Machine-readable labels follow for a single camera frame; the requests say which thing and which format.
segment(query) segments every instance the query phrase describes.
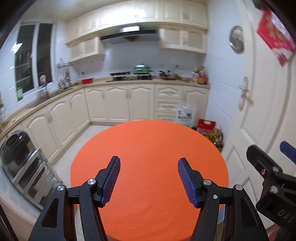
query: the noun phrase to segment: window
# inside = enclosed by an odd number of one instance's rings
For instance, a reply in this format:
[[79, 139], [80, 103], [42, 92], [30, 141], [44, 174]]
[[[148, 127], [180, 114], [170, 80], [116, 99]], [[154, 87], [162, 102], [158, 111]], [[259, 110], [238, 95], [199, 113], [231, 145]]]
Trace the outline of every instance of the window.
[[39, 87], [39, 78], [46, 75], [46, 82], [52, 82], [51, 36], [52, 24], [36, 23], [20, 27], [15, 52], [15, 78], [17, 88], [23, 92]]

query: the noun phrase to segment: round metal decoration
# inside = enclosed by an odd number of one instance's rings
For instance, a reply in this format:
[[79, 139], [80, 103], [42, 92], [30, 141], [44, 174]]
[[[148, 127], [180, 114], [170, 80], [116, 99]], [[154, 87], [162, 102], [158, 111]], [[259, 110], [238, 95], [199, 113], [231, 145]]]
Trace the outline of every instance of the round metal decoration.
[[244, 51], [244, 35], [240, 26], [234, 26], [231, 29], [229, 43], [235, 53], [239, 54]]

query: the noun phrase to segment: countertop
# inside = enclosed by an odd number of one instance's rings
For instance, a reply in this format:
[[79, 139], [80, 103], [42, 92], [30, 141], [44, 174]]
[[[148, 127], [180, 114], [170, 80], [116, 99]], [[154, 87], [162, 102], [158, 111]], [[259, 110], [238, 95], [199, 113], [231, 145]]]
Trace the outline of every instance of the countertop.
[[125, 80], [125, 81], [108, 82], [109, 80], [112, 80], [112, 78], [108, 77], [108, 78], [94, 79], [91, 84], [86, 84], [86, 85], [75, 84], [69, 91], [66, 91], [64, 93], [61, 93], [61, 94], [55, 96], [55, 97], [52, 97], [49, 100], [43, 102], [42, 104], [40, 104], [36, 107], [26, 108], [27, 106], [30, 106], [34, 102], [38, 101], [38, 99], [32, 101], [31, 103], [29, 103], [25, 107], [21, 108], [15, 114], [13, 114], [9, 117], [10, 120], [9, 120], [8, 124], [3, 128], [2, 133], [0, 134], [0, 139], [2, 139], [15, 126], [17, 126], [19, 123], [21, 123], [24, 119], [26, 119], [28, 116], [30, 116], [31, 114], [33, 114], [37, 110], [43, 108], [44, 106], [48, 105], [49, 103], [65, 96], [65, 95], [73, 93], [73, 92], [80, 90], [82, 88], [101, 86], [101, 85], [118, 85], [118, 84], [167, 84], [167, 85], [185, 85], [185, 86], [192, 86], [192, 87], [199, 87], [199, 88], [206, 88], [206, 89], [210, 88], [210, 85], [200, 85], [200, 84], [189, 83], [189, 82], [180, 81], [180, 80], [152, 79], [152, 80]]

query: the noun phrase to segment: range hood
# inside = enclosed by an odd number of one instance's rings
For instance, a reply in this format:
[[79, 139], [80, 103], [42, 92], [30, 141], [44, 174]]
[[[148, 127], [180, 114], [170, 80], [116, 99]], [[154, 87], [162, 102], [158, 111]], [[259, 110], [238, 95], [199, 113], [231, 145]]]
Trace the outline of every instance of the range hood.
[[138, 25], [121, 27], [119, 33], [100, 37], [100, 40], [109, 44], [128, 42], [158, 41], [157, 30], [140, 30]]

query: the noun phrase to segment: window pane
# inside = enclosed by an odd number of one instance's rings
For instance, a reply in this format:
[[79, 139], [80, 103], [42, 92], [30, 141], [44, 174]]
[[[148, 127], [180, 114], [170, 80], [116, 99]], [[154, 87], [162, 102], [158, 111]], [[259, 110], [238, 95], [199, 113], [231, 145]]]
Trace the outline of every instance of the window pane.
[[17, 45], [20, 48], [15, 53], [15, 80], [17, 87], [22, 88], [23, 92], [27, 92], [34, 88], [32, 78], [32, 41], [35, 25], [21, 26], [17, 38]]
[[50, 39], [52, 35], [52, 24], [41, 23], [37, 42], [37, 71], [38, 79], [46, 75], [46, 82], [52, 82], [52, 71], [50, 66]]

